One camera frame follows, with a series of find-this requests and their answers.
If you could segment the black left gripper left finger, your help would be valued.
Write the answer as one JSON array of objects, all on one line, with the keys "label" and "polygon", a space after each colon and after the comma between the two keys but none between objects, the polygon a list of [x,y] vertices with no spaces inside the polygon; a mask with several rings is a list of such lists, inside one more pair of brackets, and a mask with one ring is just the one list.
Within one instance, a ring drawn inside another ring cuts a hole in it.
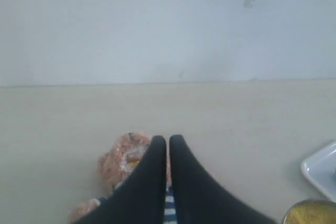
[{"label": "black left gripper left finger", "polygon": [[163,223],[166,140],[154,136],[138,166],[95,210],[74,223]]}]

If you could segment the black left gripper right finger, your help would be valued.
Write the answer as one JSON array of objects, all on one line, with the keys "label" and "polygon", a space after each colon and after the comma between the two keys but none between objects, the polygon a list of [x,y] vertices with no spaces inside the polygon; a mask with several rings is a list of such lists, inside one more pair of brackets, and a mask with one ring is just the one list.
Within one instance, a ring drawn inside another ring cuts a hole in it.
[{"label": "black left gripper right finger", "polygon": [[169,140],[178,223],[275,223],[225,190],[199,163],[182,135]]}]

